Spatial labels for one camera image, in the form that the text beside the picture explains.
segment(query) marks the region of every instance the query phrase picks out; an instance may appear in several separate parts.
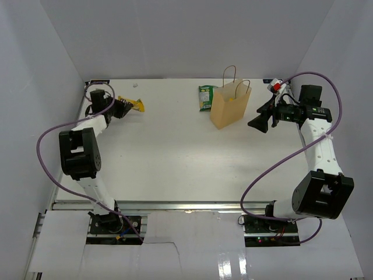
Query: red component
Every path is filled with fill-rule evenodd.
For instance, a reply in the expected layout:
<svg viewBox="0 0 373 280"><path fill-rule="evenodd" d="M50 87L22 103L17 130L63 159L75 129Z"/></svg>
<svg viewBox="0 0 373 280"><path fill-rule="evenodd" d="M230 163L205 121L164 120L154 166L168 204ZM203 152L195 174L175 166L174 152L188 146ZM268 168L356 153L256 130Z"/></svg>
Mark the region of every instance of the red component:
<svg viewBox="0 0 373 280"><path fill-rule="evenodd" d="M275 91L278 91L280 88L281 88L280 83L276 83L276 84L273 86L273 89L274 89Z"/></svg>

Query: table surface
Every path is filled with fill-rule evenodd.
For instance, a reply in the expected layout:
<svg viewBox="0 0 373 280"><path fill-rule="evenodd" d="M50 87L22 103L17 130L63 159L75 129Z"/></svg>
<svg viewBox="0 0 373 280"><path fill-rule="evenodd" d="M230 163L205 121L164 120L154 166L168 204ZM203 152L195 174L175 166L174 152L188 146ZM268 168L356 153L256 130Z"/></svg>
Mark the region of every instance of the table surface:
<svg viewBox="0 0 373 280"><path fill-rule="evenodd" d="M131 110L113 119L97 137L100 174L118 201L239 201L258 175L302 147L293 123L280 122L267 134L247 126L271 97L261 79L251 79L244 118L221 130L209 112L199 111L198 98L198 86L221 86L221 79L120 79L110 85L116 95L145 105L144 113ZM81 117L88 105L85 100ZM298 155L263 178L246 200L291 197L307 172L304 154ZM61 183L83 192L68 176ZM58 192L56 201L71 200L80 198Z"/></svg>

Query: white wall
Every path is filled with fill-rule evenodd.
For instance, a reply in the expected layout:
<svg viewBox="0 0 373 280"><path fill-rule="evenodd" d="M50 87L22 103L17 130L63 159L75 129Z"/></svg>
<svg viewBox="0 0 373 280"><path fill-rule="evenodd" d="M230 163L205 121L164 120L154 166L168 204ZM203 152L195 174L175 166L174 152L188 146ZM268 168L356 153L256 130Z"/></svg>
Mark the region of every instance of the white wall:
<svg viewBox="0 0 373 280"><path fill-rule="evenodd" d="M83 83L38 0L0 2L0 279L21 279L52 184L37 137L76 117ZM57 134L42 152L58 174Z"/></svg>
<svg viewBox="0 0 373 280"><path fill-rule="evenodd" d="M355 182L343 217L366 279L373 279L372 50L373 1L337 0L298 68L327 75L340 90L343 118L334 133L335 150L344 174ZM309 76L293 80L297 93L309 83L325 85L323 106L337 119L335 94L326 83Z"/></svg>
<svg viewBox="0 0 373 280"><path fill-rule="evenodd" d="M333 0L41 0L76 69L92 78L288 76Z"/></svg>

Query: green package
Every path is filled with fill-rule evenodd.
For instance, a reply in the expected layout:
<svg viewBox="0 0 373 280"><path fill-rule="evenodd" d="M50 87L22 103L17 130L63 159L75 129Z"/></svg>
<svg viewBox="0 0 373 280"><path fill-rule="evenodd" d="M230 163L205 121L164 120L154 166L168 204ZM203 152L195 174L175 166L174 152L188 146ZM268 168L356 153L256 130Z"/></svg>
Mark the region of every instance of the green package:
<svg viewBox="0 0 373 280"><path fill-rule="evenodd" d="M210 111L212 105L212 98L214 96L214 89L217 86L199 86L199 111Z"/></svg>

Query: brown paper bag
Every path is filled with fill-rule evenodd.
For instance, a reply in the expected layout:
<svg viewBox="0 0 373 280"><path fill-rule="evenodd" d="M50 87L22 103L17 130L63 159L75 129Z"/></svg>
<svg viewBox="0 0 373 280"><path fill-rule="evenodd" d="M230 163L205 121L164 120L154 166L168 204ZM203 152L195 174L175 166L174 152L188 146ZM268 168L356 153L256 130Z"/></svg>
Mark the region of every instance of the brown paper bag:
<svg viewBox="0 0 373 280"><path fill-rule="evenodd" d="M224 74L229 67L234 67L234 79L225 85ZM210 119L219 130L244 117L250 97L250 80L236 79L235 73L235 66L228 66L223 73L223 86L214 90Z"/></svg>

